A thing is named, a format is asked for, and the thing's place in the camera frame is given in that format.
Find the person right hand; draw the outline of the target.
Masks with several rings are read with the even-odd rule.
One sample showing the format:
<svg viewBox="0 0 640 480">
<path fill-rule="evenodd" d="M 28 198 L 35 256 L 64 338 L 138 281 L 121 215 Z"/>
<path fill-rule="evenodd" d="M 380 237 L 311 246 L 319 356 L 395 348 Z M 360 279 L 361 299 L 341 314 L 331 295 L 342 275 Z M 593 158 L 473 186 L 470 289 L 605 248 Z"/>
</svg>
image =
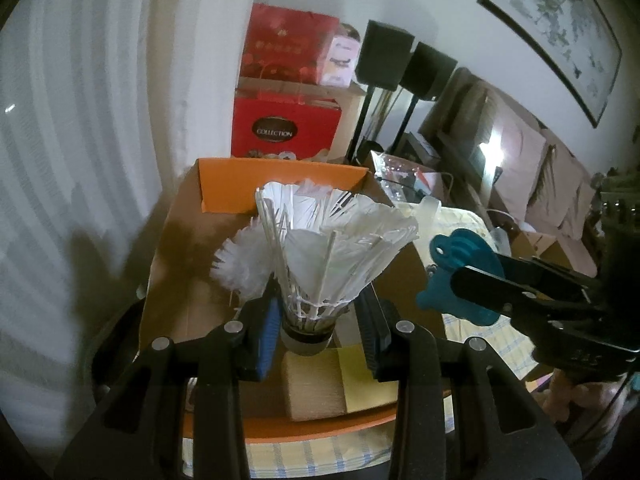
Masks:
<svg viewBox="0 0 640 480">
<path fill-rule="evenodd" d="M 574 384 L 562 370 L 555 370 L 548 388 L 533 393 L 533 397 L 552 422 L 567 422 L 572 408 L 580 417 L 594 422 L 607 408 L 612 408 L 616 393 L 622 393 L 624 380 L 617 382 L 586 382 Z"/>
</svg>

